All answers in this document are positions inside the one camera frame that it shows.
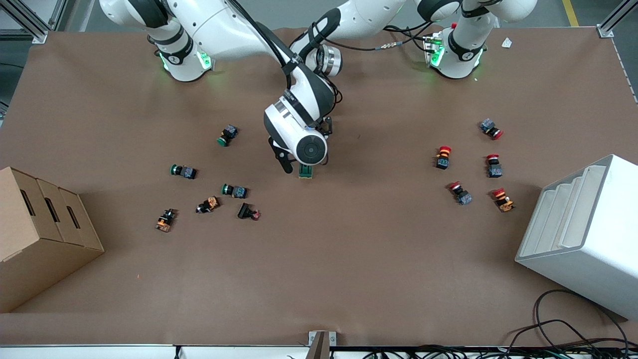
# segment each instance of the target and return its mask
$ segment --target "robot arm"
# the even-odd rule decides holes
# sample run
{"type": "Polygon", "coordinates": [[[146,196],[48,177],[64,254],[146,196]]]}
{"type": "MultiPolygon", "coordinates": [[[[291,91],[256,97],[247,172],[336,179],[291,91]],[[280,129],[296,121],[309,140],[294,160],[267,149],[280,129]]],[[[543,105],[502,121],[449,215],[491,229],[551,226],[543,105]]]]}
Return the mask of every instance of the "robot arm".
{"type": "Polygon", "coordinates": [[[334,105],[331,86],[272,31],[227,3],[233,1],[100,0],[111,20],[149,33],[165,68],[177,80],[199,78],[211,68],[211,58],[231,61],[257,54],[276,58],[295,81],[265,110],[269,142],[288,173],[292,172],[289,153],[305,165],[320,163],[327,154],[328,131],[322,125],[334,105]]]}
{"type": "MultiPolygon", "coordinates": [[[[315,72],[329,77],[341,70],[338,48],[325,39],[361,39],[374,36],[387,26],[407,0],[348,0],[329,10],[291,44],[290,48],[315,72]]],[[[419,15],[427,22],[441,21],[452,15],[461,0],[414,0],[419,15]]]]}
{"type": "Polygon", "coordinates": [[[451,79],[462,79],[478,66],[496,16],[506,22],[527,17],[537,0],[463,0],[457,26],[433,34],[426,45],[430,67],[451,79]]]}

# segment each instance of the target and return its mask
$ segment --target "gray floor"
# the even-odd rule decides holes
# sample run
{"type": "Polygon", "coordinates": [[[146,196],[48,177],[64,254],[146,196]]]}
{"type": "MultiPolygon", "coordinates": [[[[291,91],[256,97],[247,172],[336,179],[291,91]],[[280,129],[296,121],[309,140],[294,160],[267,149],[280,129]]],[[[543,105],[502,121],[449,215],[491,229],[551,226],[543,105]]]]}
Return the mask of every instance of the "gray floor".
{"type": "MultiPolygon", "coordinates": [[[[327,10],[339,6],[345,0],[242,0],[241,3],[253,16],[266,26],[306,27],[327,10]]],[[[581,26],[593,26],[601,22],[619,0],[571,0],[581,26]]],[[[456,17],[441,24],[449,25],[456,17]]],[[[415,26],[422,22],[413,1],[408,1],[397,14],[392,24],[415,26]]],[[[503,23],[503,27],[564,27],[569,26],[562,0],[538,0],[532,14],[516,24],[503,23]]],[[[118,26],[111,22],[100,9],[99,0],[77,0],[68,22],[69,31],[138,31],[118,26]]],[[[614,41],[623,59],[629,79],[638,82],[638,11],[630,14],[614,30],[614,41]]],[[[31,43],[25,41],[0,41],[0,63],[24,66],[31,43]]],[[[0,65],[0,100],[10,103],[11,96],[20,78],[21,69],[0,65]]]]}

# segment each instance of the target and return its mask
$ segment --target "white bin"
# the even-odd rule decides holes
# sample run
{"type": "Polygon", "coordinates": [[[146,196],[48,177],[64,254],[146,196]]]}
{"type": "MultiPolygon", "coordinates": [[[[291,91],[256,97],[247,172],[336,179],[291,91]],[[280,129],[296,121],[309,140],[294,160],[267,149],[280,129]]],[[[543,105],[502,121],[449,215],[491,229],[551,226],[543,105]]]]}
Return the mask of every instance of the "white bin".
{"type": "Polygon", "coordinates": [[[638,166],[609,155],[543,188],[516,261],[638,320],[638,166]]]}

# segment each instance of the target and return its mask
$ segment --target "green led light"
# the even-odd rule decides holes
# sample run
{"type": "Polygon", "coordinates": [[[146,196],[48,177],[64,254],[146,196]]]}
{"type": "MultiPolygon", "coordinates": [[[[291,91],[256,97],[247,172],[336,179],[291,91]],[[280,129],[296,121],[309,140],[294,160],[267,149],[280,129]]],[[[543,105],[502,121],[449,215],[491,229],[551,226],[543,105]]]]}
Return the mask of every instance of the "green led light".
{"type": "Polygon", "coordinates": [[[202,68],[204,70],[208,70],[211,68],[211,57],[208,56],[205,52],[197,52],[197,58],[200,60],[202,64],[202,68]]]}
{"type": "Polygon", "coordinates": [[[476,67],[476,66],[478,66],[478,65],[479,65],[478,63],[479,63],[479,61],[480,61],[480,56],[481,56],[482,54],[483,54],[483,50],[481,49],[481,51],[479,51],[479,52],[478,52],[477,60],[476,60],[476,62],[474,63],[474,67],[476,67]]]}
{"type": "Polygon", "coordinates": [[[164,70],[169,71],[168,69],[168,65],[166,65],[166,61],[164,60],[164,56],[162,56],[162,54],[160,53],[159,58],[161,59],[161,62],[164,64],[164,70]]]}
{"type": "Polygon", "coordinates": [[[441,63],[441,59],[445,53],[445,47],[439,46],[432,54],[432,66],[438,66],[441,63]]]}

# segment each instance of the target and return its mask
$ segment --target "brown table surface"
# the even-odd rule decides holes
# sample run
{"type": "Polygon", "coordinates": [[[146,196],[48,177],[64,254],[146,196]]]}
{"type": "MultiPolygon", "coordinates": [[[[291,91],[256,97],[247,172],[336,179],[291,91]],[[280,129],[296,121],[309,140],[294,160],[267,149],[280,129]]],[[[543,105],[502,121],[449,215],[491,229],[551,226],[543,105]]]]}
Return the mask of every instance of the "brown table surface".
{"type": "MultiPolygon", "coordinates": [[[[463,80],[427,70],[413,46],[344,50],[330,162],[308,181],[267,144],[263,110],[285,86],[270,58],[180,83],[145,34],[51,33],[29,54],[0,165],[81,193],[106,253],[0,315],[0,342],[296,344],[327,329],[348,345],[509,343],[559,287],[514,262],[540,189],[609,153],[638,162],[638,111],[612,41],[593,28],[496,29],[488,44],[463,80]],[[498,141],[477,128],[488,117],[498,141]],[[241,131],[222,148],[228,123],[241,131]],[[432,165],[441,145],[447,171],[432,165]],[[486,178],[493,152],[501,179],[486,178]],[[170,176],[172,164],[199,176],[170,176]],[[456,204],[454,181],[470,205],[456,204]],[[224,183],[251,190],[258,222],[236,218],[242,201],[221,197],[224,183]],[[516,210],[498,211],[499,187],[516,210]],[[210,195],[222,207],[196,214],[210,195]],[[154,229],[166,208],[179,210],[168,234],[154,229]]],[[[553,295],[544,319],[619,336],[588,304],[553,295]]],[[[622,326],[636,340],[638,323],[622,326]]],[[[533,332],[517,343],[544,345],[533,332]]]]}

